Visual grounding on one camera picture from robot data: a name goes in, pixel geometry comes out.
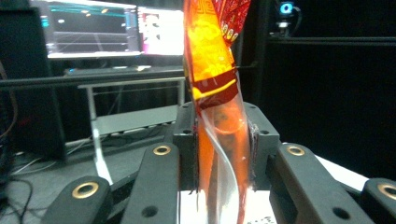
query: snack bag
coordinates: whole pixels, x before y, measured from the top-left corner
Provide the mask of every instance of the snack bag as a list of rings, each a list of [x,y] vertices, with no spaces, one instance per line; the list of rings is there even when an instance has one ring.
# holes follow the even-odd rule
[[[249,187],[248,120],[230,46],[249,1],[185,0],[185,72],[198,117],[203,223],[243,223]]]

